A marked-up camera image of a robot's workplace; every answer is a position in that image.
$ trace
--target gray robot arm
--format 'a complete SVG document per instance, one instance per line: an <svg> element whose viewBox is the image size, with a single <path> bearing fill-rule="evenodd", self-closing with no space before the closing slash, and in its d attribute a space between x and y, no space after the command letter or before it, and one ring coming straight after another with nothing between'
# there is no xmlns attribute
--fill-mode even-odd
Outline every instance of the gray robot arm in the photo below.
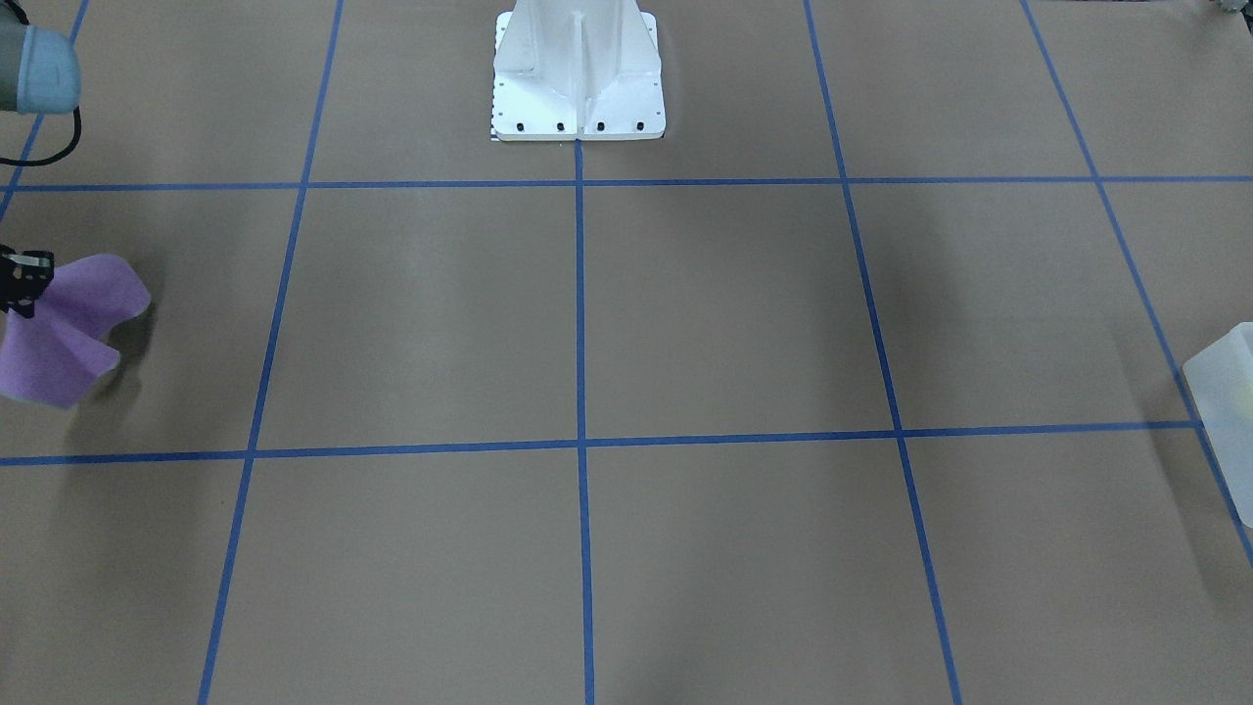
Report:
<svg viewBox="0 0 1253 705"><path fill-rule="evenodd" d="M80 76L74 45L64 35L30 24L16 0L0 0L0 110L74 113L74 139L46 159L0 159L14 165L39 165L69 154L83 123L78 103ZM53 253L16 252L0 244L0 312L29 318L35 298L53 279Z"/></svg>
<svg viewBox="0 0 1253 705"><path fill-rule="evenodd" d="M4 0L4 5L6 8L0 8L0 110L74 110L81 89L74 45L58 31L28 24L26 14L15 1Z"/></svg>

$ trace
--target purple cloth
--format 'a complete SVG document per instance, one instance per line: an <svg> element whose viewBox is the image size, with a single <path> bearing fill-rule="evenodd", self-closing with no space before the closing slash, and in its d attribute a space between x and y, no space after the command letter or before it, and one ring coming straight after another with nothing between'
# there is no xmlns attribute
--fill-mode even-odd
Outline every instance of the purple cloth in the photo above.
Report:
<svg viewBox="0 0 1253 705"><path fill-rule="evenodd" d="M56 267L35 317L10 311L0 343L0 394L68 409L118 367L101 339L144 312L152 296L122 257L93 254Z"/></svg>

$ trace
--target black cable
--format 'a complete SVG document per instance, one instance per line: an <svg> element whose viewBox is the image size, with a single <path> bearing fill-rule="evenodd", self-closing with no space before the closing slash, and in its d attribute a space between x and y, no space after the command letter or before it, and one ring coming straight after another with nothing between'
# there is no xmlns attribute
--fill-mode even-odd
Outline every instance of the black cable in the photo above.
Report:
<svg viewBox="0 0 1253 705"><path fill-rule="evenodd" d="M21 9L21 5L16 0L4 0L5 8L13 11L18 21L24 25L30 24L30 18L26 16L26 11ZM0 164L6 167L46 167L48 164L54 164L60 162L69 155L70 152L78 147L79 139L83 138L83 113L79 111L78 106L74 108L74 136L70 138L70 143L65 145L65 149L53 154L51 157L45 157L43 159L9 159L0 157Z"/></svg>
<svg viewBox="0 0 1253 705"><path fill-rule="evenodd" d="M78 108L74 108L74 136L70 138L70 143L66 144L64 149L51 157L44 157L43 159L8 159L5 157L0 157L0 164L6 167L46 167L48 164L54 164L68 157L69 153L78 147L78 142L81 136L83 113L80 113Z"/></svg>
<svg viewBox="0 0 1253 705"><path fill-rule="evenodd" d="M21 5L19 5L18 3L15 3L14 0L4 0L4 4L5 4L6 8L9 8L10 10L13 10L13 14L18 18L18 21L20 24L24 24L24 25L29 25L30 24L30 18L26 16L26 10L23 10Z"/></svg>

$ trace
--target translucent plastic bin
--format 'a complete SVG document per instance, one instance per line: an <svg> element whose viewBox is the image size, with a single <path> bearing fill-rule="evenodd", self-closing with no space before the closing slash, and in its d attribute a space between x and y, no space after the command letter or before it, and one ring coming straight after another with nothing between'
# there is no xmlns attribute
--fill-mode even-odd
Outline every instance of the translucent plastic bin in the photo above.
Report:
<svg viewBox="0 0 1253 705"><path fill-rule="evenodd" d="M1253 323L1198 352L1183 374L1240 521L1253 527Z"/></svg>

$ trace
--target grid square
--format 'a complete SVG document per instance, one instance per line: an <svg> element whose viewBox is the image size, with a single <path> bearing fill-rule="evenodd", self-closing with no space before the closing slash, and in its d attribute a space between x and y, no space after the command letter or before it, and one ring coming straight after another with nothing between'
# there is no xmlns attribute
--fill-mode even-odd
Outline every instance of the grid square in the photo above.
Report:
<svg viewBox="0 0 1253 705"><path fill-rule="evenodd" d="M0 701L194 697L239 463L0 470Z"/></svg>
<svg viewBox="0 0 1253 705"><path fill-rule="evenodd" d="M153 304L105 339L122 352L119 369L74 411L0 403L0 453L244 448L294 198L278 190L19 193L4 222L8 244L51 249L58 263L113 252L130 262Z"/></svg>
<svg viewBox="0 0 1253 705"><path fill-rule="evenodd" d="M813 14L850 175L1088 173L1017 3L819 1Z"/></svg>
<svg viewBox="0 0 1253 705"><path fill-rule="evenodd" d="M1253 319L1253 183L1105 188L1179 366Z"/></svg>
<svg viewBox="0 0 1253 705"><path fill-rule="evenodd" d="M573 452L258 462L214 702L583 702Z"/></svg>
<svg viewBox="0 0 1253 705"><path fill-rule="evenodd" d="M573 200L309 193L262 446L573 438Z"/></svg>
<svg viewBox="0 0 1253 705"><path fill-rule="evenodd" d="M298 179L333 11L333 3L195 0L89 10L76 44L83 143L24 182ZM71 126L45 124L40 154L65 144Z"/></svg>
<svg viewBox="0 0 1253 705"><path fill-rule="evenodd" d="M589 433L891 428L842 200L588 189Z"/></svg>
<svg viewBox="0 0 1253 705"><path fill-rule="evenodd" d="M893 443L589 468L598 702L950 701Z"/></svg>
<svg viewBox="0 0 1253 705"><path fill-rule="evenodd" d="M313 174L568 179L569 143L492 142L492 36L511 0L345 6Z"/></svg>
<svg viewBox="0 0 1253 705"><path fill-rule="evenodd" d="M1253 173L1249 31L1209 0L1032 3L1105 175Z"/></svg>
<svg viewBox="0 0 1253 705"><path fill-rule="evenodd" d="M801 3L639 5L657 15L665 138L588 145L589 178L838 174Z"/></svg>
<svg viewBox="0 0 1253 705"><path fill-rule="evenodd" d="M910 448L966 702L1248 701L1249 566L1193 432Z"/></svg>
<svg viewBox="0 0 1253 705"><path fill-rule="evenodd" d="M907 428L1187 417L1093 185L855 199Z"/></svg>

